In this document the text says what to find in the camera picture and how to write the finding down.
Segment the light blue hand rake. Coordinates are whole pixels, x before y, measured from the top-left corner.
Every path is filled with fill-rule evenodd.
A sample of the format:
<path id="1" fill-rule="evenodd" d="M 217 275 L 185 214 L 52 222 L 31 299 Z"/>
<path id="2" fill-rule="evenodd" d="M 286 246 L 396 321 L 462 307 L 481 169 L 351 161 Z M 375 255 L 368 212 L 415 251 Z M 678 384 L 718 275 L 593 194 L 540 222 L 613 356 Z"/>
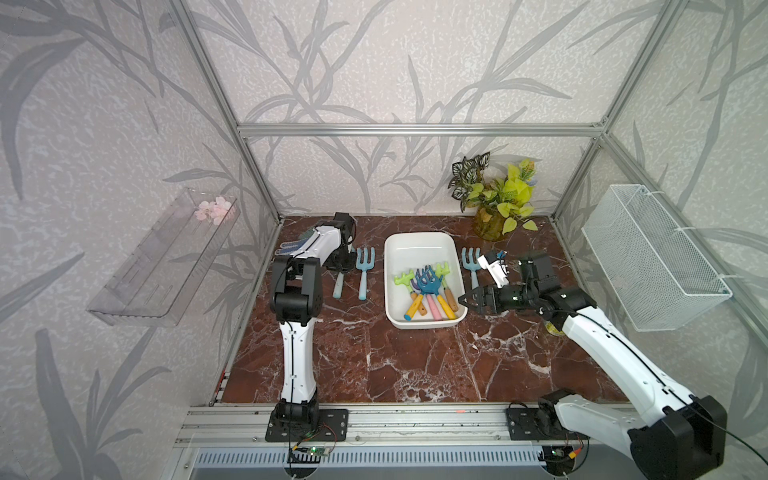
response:
<path id="1" fill-rule="evenodd" d="M 367 273 L 373 269 L 375 265 L 375 258 L 376 251 L 374 247 L 357 249 L 356 268 L 361 272 L 358 298 L 361 301 L 365 301 L 367 299 Z"/>

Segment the teal rake white handle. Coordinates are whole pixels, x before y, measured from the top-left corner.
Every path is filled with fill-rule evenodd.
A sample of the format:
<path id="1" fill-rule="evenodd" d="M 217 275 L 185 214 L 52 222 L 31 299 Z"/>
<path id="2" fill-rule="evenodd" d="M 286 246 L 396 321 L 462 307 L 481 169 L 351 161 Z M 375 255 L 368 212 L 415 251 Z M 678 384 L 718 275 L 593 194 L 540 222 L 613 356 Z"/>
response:
<path id="1" fill-rule="evenodd" d="M 343 289 L 345 285 L 345 276 L 346 276 L 346 273 L 344 271 L 341 271 L 338 273 L 336 277 L 333 294 L 332 294 L 334 299 L 340 299 L 342 297 Z"/>

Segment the white storage box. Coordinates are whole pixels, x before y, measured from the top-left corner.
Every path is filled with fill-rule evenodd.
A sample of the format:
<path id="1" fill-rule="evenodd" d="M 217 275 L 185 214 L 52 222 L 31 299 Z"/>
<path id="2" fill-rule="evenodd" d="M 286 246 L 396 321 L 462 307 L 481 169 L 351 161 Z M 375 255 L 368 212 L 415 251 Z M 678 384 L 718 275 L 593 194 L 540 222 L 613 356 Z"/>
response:
<path id="1" fill-rule="evenodd" d="M 385 242 L 384 255 L 384 291 L 385 311 L 390 322 L 397 328 L 407 329 L 438 329 L 458 325 L 467 315 L 468 309 L 458 303 L 459 310 L 456 319 L 448 319 L 444 308 L 441 307 L 443 319 L 434 319 L 429 304 L 424 295 L 427 314 L 416 314 L 411 321 L 404 319 L 404 314 L 411 305 L 411 297 L 404 286 L 396 285 L 394 277 L 404 272 L 415 272 L 425 265 L 434 270 L 437 263 L 447 262 L 450 273 L 447 283 L 458 303 L 458 297 L 465 293 L 461 276 L 461 265 L 452 237 L 442 232 L 400 233 L 390 236 Z"/>

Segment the teal rake light handle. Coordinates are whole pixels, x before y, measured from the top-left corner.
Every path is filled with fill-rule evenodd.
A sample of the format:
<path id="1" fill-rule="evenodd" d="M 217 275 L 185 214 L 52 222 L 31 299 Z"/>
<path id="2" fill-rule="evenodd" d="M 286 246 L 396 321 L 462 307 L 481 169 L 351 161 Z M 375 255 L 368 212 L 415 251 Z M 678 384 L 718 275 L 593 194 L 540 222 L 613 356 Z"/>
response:
<path id="1" fill-rule="evenodd" d="M 477 271 L 482 269 L 478 263 L 478 259 L 481 256 L 482 254 L 479 248 L 463 247 L 461 250 L 462 266 L 468 270 L 471 275 L 471 290 L 474 290 L 479 286 Z"/>

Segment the blue rake pink handle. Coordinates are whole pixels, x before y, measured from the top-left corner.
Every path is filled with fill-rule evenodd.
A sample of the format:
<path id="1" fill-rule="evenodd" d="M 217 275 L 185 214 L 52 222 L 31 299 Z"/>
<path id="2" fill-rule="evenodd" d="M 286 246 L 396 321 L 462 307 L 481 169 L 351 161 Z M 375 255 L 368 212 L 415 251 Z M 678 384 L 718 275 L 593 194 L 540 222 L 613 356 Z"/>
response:
<path id="1" fill-rule="evenodd" d="M 435 320 L 443 319 L 441 307 L 437 300 L 439 279 L 430 265 L 425 265 L 416 271 L 416 281 L 421 292 L 426 296 L 430 312 Z"/>

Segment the blue rake yellow handle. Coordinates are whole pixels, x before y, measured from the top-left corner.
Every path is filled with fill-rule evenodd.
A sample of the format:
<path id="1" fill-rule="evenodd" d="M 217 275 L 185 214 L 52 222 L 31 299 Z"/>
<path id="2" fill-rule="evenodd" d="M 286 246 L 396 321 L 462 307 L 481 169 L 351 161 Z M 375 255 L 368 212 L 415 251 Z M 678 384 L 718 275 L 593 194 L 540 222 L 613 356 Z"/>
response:
<path id="1" fill-rule="evenodd" d="M 424 295 L 421 293 L 419 286 L 415 279 L 415 272 L 410 270 L 406 275 L 406 279 L 409 281 L 408 285 L 411 287 L 411 305 L 404 314 L 406 321 L 411 321 L 415 318 L 416 314 L 422 316 L 427 314 L 427 308 L 424 304 Z"/>

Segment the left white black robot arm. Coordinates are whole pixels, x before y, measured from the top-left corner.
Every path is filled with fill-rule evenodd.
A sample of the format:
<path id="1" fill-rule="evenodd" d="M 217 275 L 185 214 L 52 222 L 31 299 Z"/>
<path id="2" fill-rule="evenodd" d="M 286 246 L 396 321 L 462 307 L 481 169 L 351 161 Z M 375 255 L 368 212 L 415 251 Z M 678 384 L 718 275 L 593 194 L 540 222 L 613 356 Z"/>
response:
<path id="1" fill-rule="evenodd" d="M 283 339 L 284 380 L 274 413 L 289 426 L 318 428 L 313 333 L 323 302 L 322 270 L 342 272 L 354 261 L 356 223 L 340 216 L 320 222 L 303 239 L 282 243 L 275 252 L 270 309 Z"/>

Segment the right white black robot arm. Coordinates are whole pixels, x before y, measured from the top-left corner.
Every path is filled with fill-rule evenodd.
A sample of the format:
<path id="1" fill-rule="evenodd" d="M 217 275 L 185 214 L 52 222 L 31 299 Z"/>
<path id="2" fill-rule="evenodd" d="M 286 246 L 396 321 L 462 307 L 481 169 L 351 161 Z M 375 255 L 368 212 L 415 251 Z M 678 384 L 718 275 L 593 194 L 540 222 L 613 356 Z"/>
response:
<path id="1" fill-rule="evenodd" d="M 535 311 L 586 351 L 635 410 L 628 415 L 561 389 L 538 401 L 543 433 L 570 431 L 596 439 L 631 458 L 648 479 L 697 479 L 723 464 L 724 407 L 665 374 L 580 288 L 488 285 L 458 301 L 480 313 Z"/>

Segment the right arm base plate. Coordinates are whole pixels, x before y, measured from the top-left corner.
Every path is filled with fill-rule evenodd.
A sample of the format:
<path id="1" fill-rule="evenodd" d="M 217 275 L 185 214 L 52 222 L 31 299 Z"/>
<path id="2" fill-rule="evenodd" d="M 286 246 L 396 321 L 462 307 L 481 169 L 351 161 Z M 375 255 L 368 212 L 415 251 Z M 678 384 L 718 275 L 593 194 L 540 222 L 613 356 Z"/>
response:
<path id="1" fill-rule="evenodd" d="M 589 439 L 582 433 L 565 429 L 553 412 L 538 405 L 512 402 L 505 410 L 505 419 L 511 440 L 567 441 L 579 446 Z"/>

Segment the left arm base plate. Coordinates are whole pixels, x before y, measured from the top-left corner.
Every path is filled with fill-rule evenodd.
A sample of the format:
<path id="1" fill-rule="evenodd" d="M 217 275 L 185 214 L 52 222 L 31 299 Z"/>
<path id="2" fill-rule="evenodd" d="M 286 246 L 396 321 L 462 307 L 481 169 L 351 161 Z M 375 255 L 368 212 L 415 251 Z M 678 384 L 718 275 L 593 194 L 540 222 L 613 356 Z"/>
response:
<path id="1" fill-rule="evenodd" d="M 349 415 L 348 409 L 321 408 L 290 416 L 278 405 L 270 415 L 265 441 L 270 443 L 345 441 Z"/>

